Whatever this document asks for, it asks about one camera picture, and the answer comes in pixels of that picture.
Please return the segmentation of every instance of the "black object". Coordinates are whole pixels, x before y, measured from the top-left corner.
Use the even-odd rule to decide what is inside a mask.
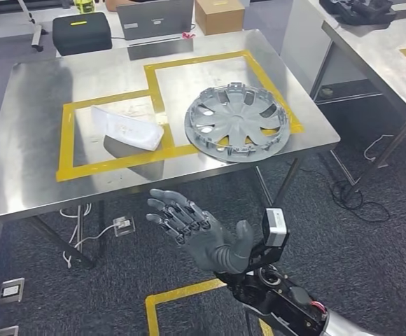
[[[320,0],[320,5],[348,25],[384,25],[396,18],[389,0]]]
[[[111,31],[103,13],[57,17],[52,40],[60,55],[76,55],[113,47]]]

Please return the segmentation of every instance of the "robotic hand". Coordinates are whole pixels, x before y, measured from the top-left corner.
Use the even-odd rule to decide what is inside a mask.
[[[253,248],[253,230],[246,220],[237,224],[237,239],[208,211],[174,191],[150,190],[150,207],[163,217],[149,213],[146,219],[163,228],[205,271],[238,274],[244,271]]]
[[[324,307],[271,265],[278,261],[288,238],[282,212],[266,209],[263,239],[253,246],[253,230],[237,224],[237,239],[208,211],[174,191],[150,190],[147,203],[163,217],[146,219],[163,228],[189,252],[201,270],[213,271],[253,314],[289,336],[373,336]]]

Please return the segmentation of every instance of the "black cable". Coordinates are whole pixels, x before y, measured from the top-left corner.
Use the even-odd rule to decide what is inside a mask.
[[[248,335],[253,336],[253,330],[251,330],[251,324],[250,322],[250,315],[245,311],[246,327],[248,329]]]
[[[365,202],[363,198],[363,194],[360,190],[355,192],[350,199],[346,199],[345,195],[347,193],[347,191],[349,191],[349,187],[352,188],[349,182],[348,181],[346,181],[346,180],[336,181],[336,182],[334,182],[331,187],[330,184],[329,183],[329,179],[326,177],[325,175],[320,173],[319,171],[311,170],[311,169],[303,169],[303,168],[300,168],[299,170],[301,170],[302,172],[304,171],[306,173],[312,173],[312,174],[321,176],[324,180],[324,183],[326,183],[327,188],[329,188],[329,191],[330,191],[332,200],[336,205],[342,209],[349,211],[352,214],[355,215],[355,217],[360,220],[362,220],[364,222],[385,223],[386,221],[389,221],[391,218],[391,214],[389,213],[389,211],[388,211],[388,209],[386,209],[382,204],[377,203],[377,202]],[[370,206],[370,205],[376,205],[379,208],[381,208],[386,214],[386,217],[382,219],[370,220],[370,219],[364,218],[356,213],[357,210],[363,209],[363,207]]]

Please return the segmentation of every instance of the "floor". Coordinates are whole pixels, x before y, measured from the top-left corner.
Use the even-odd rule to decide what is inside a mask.
[[[259,28],[280,50],[290,6],[290,0],[253,3],[245,13],[244,27]],[[14,63],[55,55],[49,38],[45,38],[45,51],[40,54],[32,51],[29,43],[28,36],[0,40],[0,105]],[[342,136],[340,155],[355,174],[366,166],[361,151],[382,132],[394,132],[400,122],[382,98],[331,105],[323,111]],[[377,122],[383,113],[384,125]],[[324,178],[300,171],[283,206],[291,236],[280,267],[364,328],[406,335],[406,140],[389,163],[363,190],[367,200],[382,203],[391,212],[391,219],[382,224],[365,223],[338,208]],[[260,168],[275,191],[288,165],[270,159]],[[328,155],[310,157],[303,168],[322,173],[330,183],[343,178]],[[248,219],[256,238],[260,237],[259,221],[265,200],[254,171],[170,188],[210,210],[230,230],[238,220]],[[87,236],[128,212],[134,216],[137,230],[119,238],[109,232],[99,242],[85,244],[85,252],[97,260],[91,271],[79,265],[67,269],[60,253],[23,220],[5,223],[2,232],[0,227],[0,284],[26,278],[22,302],[0,306],[0,328],[17,324],[21,335],[145,335],[145,297],[214,277],[197,269],[159,228],[146,223],[146,198],[140,193],[94,204],[86,218]],[[370,205],[359,215],[373,219],[382,213]],[[74,225],[58,213],[43,218],[65,239]],[[165,335],[247,335],[240,304],[224,288],[161,304],[157,314],[160,332]],[[260,334],[257,321],[254,329],[255,335]]]

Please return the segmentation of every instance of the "stainless steel table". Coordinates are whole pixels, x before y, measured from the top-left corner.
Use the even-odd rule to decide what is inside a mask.
[[[275,205],[301,158],[340,141],[260,31],[16,64],[0,112],[0,221],[30,217],[62,251],[92,266],[37,215],[254,166],[200,153],[184,133],[184,115],[199,92],[229,82],[263,86],[291,111],[293,134],[278,156],[293,163]],[[97,133],[91,105],[156,120],[165,133],[155,152],[136,150]]]
[[[396,110],[406,116],[406,18],[393,21],[386,29],[379,26],[352,27],[339,24],[315,3],[315,0],[310,1],[325,19],[322,29],[333,42],[314,85],[313,98],[317,96],[320,83],[329,64],[330,52],[333,46],[336,45],[389,99]],[[406,10],[406,3],[393,8],[398,11]],[[405,135],[406,122],[386,150],[358,180],[354,180],[335,152],[333,151],[333,154],[352,184],[352,188],[348,193],[348,196],[350,196],[388,158]]]

